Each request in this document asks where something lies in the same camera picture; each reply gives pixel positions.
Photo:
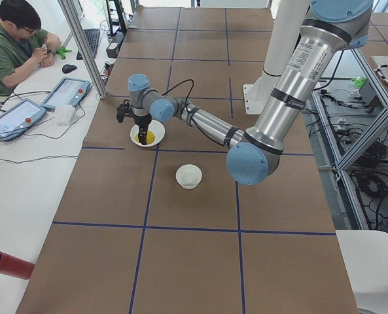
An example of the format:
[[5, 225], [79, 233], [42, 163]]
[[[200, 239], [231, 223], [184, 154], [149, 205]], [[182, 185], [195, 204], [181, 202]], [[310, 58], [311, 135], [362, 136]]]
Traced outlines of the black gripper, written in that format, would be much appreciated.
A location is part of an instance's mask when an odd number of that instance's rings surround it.
[[146, 114], [145, 116], [135, 116], [133, 119], [135, 124], [139, 126], [138, 140], [142, 145], [146, 145], [148, 128], [151, 123], [151, 115]]

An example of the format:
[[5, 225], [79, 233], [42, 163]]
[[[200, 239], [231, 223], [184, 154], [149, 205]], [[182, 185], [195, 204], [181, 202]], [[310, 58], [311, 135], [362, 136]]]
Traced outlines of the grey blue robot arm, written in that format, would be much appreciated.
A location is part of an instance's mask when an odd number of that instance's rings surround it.
[[212, 141], [228, 148], [226, 167], [246, 185], [271, 175], [284, 151], [283, 140], [335, 53], [366, 43], [372, 1], [310, 1], [300, 26], [300, 40], [254, 126], [241, 131], [188, 99], [162, 96], [144, 74], [128, 78], [129, 115], [144, 142], [153, 119], [180, 118]]

